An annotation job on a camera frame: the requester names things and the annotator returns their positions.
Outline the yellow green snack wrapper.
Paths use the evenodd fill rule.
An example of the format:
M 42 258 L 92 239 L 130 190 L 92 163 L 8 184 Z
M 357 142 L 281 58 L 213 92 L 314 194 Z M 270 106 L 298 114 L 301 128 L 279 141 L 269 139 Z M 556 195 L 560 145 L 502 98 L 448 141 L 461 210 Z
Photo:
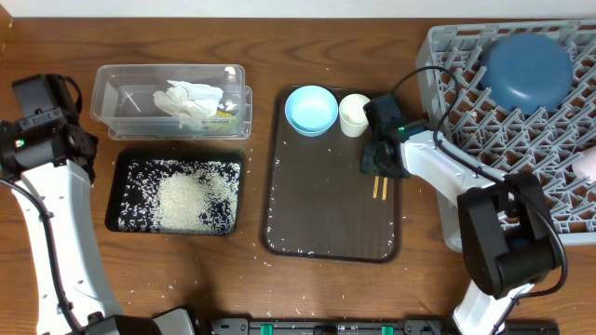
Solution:
M 237 115 L 217 111 L 214 116 L 200 119 L 196 127 L 203 131 L 232 131 L 237 127 Z

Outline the wooden chopstick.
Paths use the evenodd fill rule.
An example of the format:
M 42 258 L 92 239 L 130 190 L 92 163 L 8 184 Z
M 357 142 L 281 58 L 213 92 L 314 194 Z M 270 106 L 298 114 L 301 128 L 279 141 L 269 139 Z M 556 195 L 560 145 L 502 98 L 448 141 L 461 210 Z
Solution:
M 388 186 L 388 178 L 383 177 L 383 189 L 382 189 L 382 200 L 385 201 L 387 198 L 387 186 Z
M 378 196 L 378 186 L 379 186 L 379 176 L 374 176 L 374 183 L 373 183 L 373 191 L 372 191 L 372 198 L 377 198 Z

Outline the white napkin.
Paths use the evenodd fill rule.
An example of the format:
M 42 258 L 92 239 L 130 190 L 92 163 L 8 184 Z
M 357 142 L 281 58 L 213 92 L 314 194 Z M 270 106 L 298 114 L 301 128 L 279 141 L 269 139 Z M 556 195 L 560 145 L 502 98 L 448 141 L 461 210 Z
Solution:
M 162 112 L 179 118 L 207 118 L 214 116 L 223 98 L 219 87 L 171 81 L 166 91 L 153 94 L 154 104 Z

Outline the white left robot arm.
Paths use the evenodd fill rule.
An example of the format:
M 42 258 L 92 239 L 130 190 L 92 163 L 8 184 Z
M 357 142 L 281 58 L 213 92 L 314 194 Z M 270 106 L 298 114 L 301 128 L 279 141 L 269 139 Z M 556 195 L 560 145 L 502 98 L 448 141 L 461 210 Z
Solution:
M 39 334 L 157 334 L 126 316 L 102 266 L 90 191 L 97 138 L 79 123 L 82 97 L 69 76 L 13 82 L 21 119 L 1 124 L 1 182 L 26 222 L 39 296 Z

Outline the pink cup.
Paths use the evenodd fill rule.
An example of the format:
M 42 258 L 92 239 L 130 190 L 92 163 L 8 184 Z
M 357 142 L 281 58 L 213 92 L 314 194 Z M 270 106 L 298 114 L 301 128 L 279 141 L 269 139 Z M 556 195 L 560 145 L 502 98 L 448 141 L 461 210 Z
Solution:
M 583 151 L 581 156 L 572 164 L 572 170 L 578 178 L 586 178 L 589 183 L 594 183 L 596 177 L 596 147 Z

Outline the dark blue plate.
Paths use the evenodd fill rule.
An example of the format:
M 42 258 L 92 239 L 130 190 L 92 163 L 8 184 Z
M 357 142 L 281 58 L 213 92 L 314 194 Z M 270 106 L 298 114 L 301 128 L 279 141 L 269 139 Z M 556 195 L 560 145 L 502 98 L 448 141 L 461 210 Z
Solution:
M 515 33 L 493 42 L 481 57 L 481 86 L 508 112 L 524 115 L 558 107 L 573 83 L 573 64 L 565 49 L 539 33 Z

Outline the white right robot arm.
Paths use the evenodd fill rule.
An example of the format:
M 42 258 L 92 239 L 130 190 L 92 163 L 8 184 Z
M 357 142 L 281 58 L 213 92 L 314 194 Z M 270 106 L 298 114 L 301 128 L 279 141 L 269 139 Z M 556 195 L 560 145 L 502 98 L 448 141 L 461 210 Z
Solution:
M 498 334 L 512 308 L 535 296 L 533 287 L 551 271 L 567 269 L 539 179 L 507 174 L 479 163 L 431 130 L 410 122 L 395 97 L 363 106 L 372 130 L 360 169 L 392 179 L 412 175 L 431 184 L 456 208 L 464 263 L 471 278 L 445 331 Z

